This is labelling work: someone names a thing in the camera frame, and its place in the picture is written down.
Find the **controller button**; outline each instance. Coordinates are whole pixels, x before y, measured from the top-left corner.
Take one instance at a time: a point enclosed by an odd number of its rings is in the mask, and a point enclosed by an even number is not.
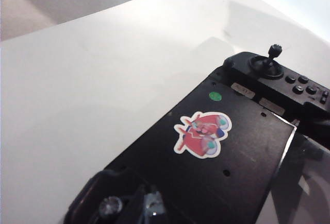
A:
[[[328,91],[323,91],[323,94],[322,94],[323,97],[328,97],[329,96],[329,92]]]
[[[287,76],[287,77],[285,78],[285,81],[286,81],[287,83],[292,84],[292,83],[295,82],[295,78],[294,78],[293,76]]]
[[[300,76],[298,78],[298,81],[301,82],[302,84],[306,84],[308,82],[308,78],[306,76]]]
[[[309,94],[316,94],[316,88],[313,88],[311,86],[308,86],[306,88],[306,92],[309,93]]]
[[[325,98],[325,97],[322,97],[322,98],[320,99],[320,103],[321,103],[321,104],[325,104],[325,101],[326,101],[326,98]]]
[[[302,94],[304,92],[304,89],[302,86],[296,85],[293,87],[292,91],[296,94]]]

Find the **thumbstick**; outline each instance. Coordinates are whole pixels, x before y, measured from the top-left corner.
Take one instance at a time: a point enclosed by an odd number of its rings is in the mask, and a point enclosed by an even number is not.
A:
[[[273,66],[273,59],[277,58],[282,52],[282,47],[280,45],[272,45],[268,50],[268,58],[263,61],[265,67]]]
[[[272,45],[268,51],[268,57],[255,56],[249,59],[250,67],[261,77],[267,79],[279,79],[283,76],[283,68],[274,58],[282,52],[280,45]]]

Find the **cartoon sticker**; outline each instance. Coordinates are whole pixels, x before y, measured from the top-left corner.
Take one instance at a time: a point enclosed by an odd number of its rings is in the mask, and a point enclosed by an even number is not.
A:
[[[197,158],[214,158],[220,154],[220,141],[228,137],[232,121],[222,112],[195,112],[192,117],[182,116],[183,125],[175,125],[179,133],[174,151],[189,151]]]

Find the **green sticker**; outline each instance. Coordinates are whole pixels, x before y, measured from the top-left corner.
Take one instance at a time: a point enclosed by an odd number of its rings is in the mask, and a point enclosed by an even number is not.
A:
[[[211,100],[214,101],[221,101],[222,96],[218,92],[211,92],[208,94],[208,97],[210,97]]]

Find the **label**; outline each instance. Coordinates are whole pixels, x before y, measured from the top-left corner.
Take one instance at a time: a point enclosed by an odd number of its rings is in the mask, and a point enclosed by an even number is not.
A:
[[[234,82],[231,88],[234,89],[236,92],[246,96],[249,99],[252,99],[256,95],[255,92],[251,91],[250,89],[247,89],[246,87],[243,87],[237,82]]]
[[[180,120],[183,125],[174,126],[179,133],[174,151],[188,151],[199,159],[217,157],[221,151],[220,141],[228,137],[232,128],[232,121],[222,112],[195,112]]]
[[[262,105],[263,107],[266,107],[267,109],[271,110],[272,112],[276,113],[279,116],[282,116],[285,112],[284,108],[278,106],[277,104],[265,98],[261,98],[259,104]]]

